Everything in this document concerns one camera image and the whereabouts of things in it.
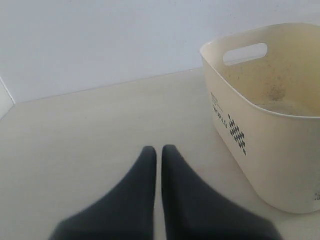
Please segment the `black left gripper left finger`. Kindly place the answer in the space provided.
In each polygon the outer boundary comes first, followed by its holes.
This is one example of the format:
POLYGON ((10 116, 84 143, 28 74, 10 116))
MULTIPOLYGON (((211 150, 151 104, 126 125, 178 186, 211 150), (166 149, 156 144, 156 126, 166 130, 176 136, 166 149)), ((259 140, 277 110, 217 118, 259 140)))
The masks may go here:
POLYGON ((52 240, 152 240, 157 153, 145 146, 125 177, 87 209, 60 222, 52 240))

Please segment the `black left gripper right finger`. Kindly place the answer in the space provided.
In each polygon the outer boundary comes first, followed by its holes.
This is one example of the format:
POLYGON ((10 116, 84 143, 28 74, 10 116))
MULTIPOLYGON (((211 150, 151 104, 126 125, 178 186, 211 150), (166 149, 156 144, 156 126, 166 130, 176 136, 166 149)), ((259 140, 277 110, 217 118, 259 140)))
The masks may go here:
POLYGON ((267 240, 267 223, 213 190, 175 145, 162 150, 162 203, 169 240, 267 240))

